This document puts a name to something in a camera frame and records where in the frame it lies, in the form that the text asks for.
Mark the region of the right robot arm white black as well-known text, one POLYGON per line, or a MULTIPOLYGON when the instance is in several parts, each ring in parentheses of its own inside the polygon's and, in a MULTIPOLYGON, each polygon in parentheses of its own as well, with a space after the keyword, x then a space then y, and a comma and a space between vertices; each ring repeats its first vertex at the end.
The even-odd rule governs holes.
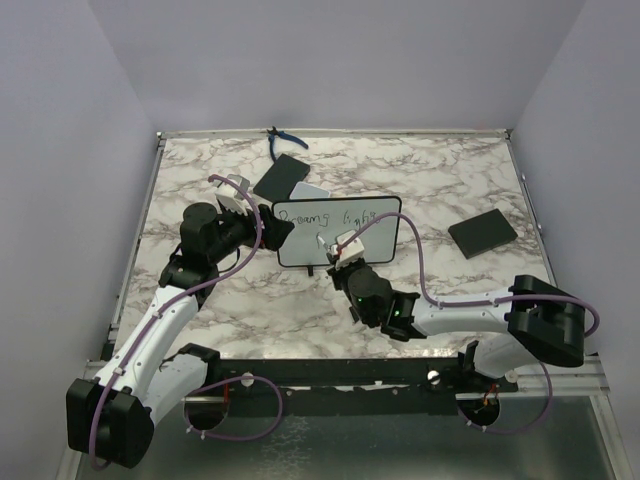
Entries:
POLYGON ((362 254, 329 253, 328 274, 350 302, 353 319, 398 341, 450 333, 488 333, 467 347, 461 383, 481 391, 494 379, 537 362, 563 368, 584 363, 585 308, 577 298, 531 275, 480 295, 428 300, 394 289, 362 254))

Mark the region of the black rectangular box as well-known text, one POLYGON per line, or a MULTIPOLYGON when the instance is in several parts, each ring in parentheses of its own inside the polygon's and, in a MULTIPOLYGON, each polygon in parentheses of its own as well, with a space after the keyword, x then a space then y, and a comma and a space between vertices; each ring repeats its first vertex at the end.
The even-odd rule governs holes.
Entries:
POLYGON ((281 154, 253 188, 255 195, 269 202, 285 201, 298 182, 310 172, 310 165, 281 154))

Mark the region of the small white square device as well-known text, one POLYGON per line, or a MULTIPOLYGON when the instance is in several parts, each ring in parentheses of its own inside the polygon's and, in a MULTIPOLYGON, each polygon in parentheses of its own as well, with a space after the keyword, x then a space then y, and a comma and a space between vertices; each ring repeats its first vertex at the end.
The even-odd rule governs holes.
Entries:
POLYGON ((311 185, 306 182, 297 182, 292 189, 289 199, 290 200, 310 200, 310 199, 325 199, 331 196, 331 192, 324 188, 311 185))

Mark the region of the small whiteboard black frame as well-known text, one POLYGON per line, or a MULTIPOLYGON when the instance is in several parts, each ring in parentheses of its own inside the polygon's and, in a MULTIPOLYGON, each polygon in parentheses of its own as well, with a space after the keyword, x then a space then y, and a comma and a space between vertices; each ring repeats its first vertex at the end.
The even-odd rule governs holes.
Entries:
MULTIPOLYGON (((278 262, 285 268, 327 266, 326 251, 319 246, 318 237, 331 246, 345 232, 357 231, 382 214, 397 214, 401 210, 402 200, 391 195, 275 203, 272 205, 274 215, 295 225, 278 250, 278 262)), ((394 259, 398 228, 399 219, 391 216, 375 223, 359 237, 367 262, 388 263, 394 259)))

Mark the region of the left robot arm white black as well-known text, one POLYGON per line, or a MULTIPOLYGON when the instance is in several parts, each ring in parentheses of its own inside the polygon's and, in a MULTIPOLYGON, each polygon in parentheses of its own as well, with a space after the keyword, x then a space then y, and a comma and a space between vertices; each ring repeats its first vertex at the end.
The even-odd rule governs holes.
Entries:
POLYGON ((92 379, 75 380, 66 393, 69 448, 92 461, 133 468, 161 419, 190 394, 218 395, 214 418, 190 427, 203 437, 211 435, 228 412, 235 380, 223 371, 215 350, 188 344, 173 356, 167 352, 223 279, 219 262, 241 246, 276 251, 293 229, 265 205, 246 213, 209 203, 187 207, 179 247, 143 319, 92 379))

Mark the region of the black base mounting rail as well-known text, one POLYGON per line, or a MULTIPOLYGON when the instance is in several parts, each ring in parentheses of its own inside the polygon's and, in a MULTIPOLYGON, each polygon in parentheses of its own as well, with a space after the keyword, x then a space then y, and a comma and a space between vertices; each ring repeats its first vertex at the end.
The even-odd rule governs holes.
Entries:
POLYGON ((251 384, 216 387, 183 399, 198 414, 228 412, 237 417, 276 413, 296 416, 357 416, 457 413, 456 396, 481 398, 497 381, 471 371, 459 358, 399 359, 223 359, 215 381, 249 374, 251 384))

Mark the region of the black whiteboard marker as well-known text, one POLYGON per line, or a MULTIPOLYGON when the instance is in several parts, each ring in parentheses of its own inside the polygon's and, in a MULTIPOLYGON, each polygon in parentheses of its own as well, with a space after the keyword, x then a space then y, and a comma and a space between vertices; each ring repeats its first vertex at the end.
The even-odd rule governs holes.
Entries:
POLYGON ((325 251, 330 251, 330 245, 321 237, 318 237, 318 244, 319 246, 321 246, 325 251))

